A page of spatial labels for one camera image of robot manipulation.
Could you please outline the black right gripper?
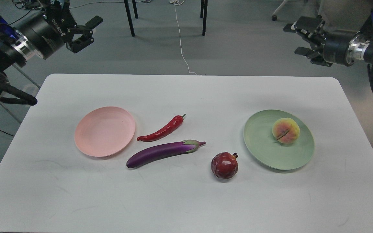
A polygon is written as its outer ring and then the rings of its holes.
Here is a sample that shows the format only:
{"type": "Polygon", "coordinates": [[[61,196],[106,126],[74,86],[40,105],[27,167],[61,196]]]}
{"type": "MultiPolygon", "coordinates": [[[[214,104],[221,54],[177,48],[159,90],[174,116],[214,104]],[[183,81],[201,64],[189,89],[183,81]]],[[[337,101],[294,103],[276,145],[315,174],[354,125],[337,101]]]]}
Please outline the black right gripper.
{"type": "Polygon", "coordinates": [[[346,67],[354,64],[349,58],[349,47],[357,36],[356,31],[329,31],[324,30],[325,21],[320,17],[301,16],[294,23],[288,23],[284,32],[295,33],[304,41],[318,46],[317,48],[298,47],[294,53],[310,60],[314,65],[331,67],[333,64],[346,67]]]}

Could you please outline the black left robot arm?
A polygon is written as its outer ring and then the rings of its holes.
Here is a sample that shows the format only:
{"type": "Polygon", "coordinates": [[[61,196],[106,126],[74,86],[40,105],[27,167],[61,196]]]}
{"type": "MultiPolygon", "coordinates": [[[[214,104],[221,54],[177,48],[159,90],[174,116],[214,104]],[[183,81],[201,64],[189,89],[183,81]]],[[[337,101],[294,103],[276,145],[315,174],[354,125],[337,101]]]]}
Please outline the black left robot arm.
{"type": "Polygon", "coordinates": [[[24,67],[35,55],[47,59],[62,46],[77,53],[94,42],[93,29],[103,22],[95,16],[78,25],[68,0],[40,0],[39,4],[39,12],[16,26],[0,15],[0,103],[36,105],[34,96],[10,85],[5,70],[15,64],[24,67]]]}

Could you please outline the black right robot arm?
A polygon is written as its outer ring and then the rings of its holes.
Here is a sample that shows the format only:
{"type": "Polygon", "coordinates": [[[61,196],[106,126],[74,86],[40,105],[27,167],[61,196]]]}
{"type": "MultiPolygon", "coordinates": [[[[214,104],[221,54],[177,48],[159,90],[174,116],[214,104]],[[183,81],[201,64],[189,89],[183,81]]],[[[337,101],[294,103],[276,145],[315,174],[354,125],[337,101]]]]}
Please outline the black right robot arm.
{"type": "Polygon", "coordinates": [[[353,65],[357,61],[367,64],[367,76],[373,93],[373,6],[359,31],[324,29],[321,17],[300,17],[287,24],[283,31],[295,33],[309,44],[298,47],[295,54],[306,57],[312,64],[331,67],[333,64],[353,65]]]}

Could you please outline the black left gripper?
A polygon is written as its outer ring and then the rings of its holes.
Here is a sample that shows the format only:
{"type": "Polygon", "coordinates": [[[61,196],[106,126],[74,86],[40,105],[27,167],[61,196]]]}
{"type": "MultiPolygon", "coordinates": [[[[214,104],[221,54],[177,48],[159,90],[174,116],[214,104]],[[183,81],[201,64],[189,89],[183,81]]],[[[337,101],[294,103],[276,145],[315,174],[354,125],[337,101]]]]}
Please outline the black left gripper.
{"type": "Polygon", "coordinates": [[[103,18],[96,15],[85,25],[77,25],[69,0],[40,0],[40,5],[42,11],[15,25],[37,56],[46,60],[64,44],[71,52],[78,53],[94,42],[93,30],[103,18]]]}

